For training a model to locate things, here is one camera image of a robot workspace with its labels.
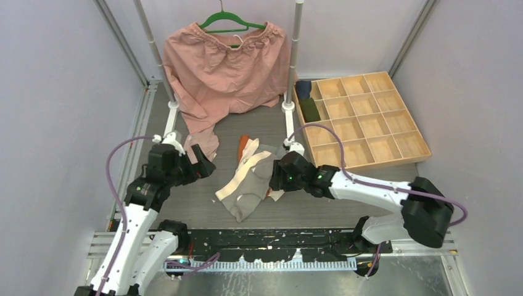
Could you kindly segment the grey underwear cream waistband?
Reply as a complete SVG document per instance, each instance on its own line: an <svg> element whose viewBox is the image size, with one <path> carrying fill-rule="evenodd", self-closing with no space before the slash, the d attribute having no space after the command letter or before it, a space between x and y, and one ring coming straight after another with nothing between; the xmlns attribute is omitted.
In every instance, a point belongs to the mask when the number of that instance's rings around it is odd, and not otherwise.
<svg viewBox="0 0 523 296"><path fill-rule="evenodd" d="M244 166L252 167L254 163L254 158L257 154L261 152L260 150L260 140L259 138L256 139L249 139L247 141L246 146L242 150L242 156L239 161L239 168L242 168Z"/></svg>
<svg viewBox="0 0 523 296"><path fill-rule="evenodd" d="M269 182L273 171L273 161L284 156L283 147L260 144L261 152L254 158L252 167L239 164L232 179L215 196L228 212L240 223L248 218L266 196L278 200L282 192L273 192Z"/></svg>

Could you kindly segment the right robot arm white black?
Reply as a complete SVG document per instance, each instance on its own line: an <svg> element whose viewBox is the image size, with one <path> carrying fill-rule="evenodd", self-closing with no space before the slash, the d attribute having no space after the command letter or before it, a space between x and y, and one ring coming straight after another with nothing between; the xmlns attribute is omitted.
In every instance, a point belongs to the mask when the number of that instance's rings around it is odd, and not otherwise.
<svg viewBox="0 0 523 296"><path fill-rule="evenodd" d="M358 220L350 242L359 252L398 239L438 249L454 212L454 206L426 178L417 177L409 183L364 177L337 166L314 166L296 151L274 161L270 188L303 190L317 198L352 200L387 210L388 215Z"/></svg>

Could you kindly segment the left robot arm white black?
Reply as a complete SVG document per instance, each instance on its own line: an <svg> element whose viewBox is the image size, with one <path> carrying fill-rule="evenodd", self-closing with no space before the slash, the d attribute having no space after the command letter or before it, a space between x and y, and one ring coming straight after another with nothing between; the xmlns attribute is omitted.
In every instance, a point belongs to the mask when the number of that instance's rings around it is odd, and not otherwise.
<svg viewBox="0 0 523 296"><path fill-rule="evenodd" d="M150 245L142 248L171 189L209 177L216 166L199 145L191 147L196 157L180 154L171 144L156 144L149 151L141 175L130 183L123 202L121 222L96 275L75 295L144 295L165 260L189 248L187 225L173 220L160 223Z"/></svg>

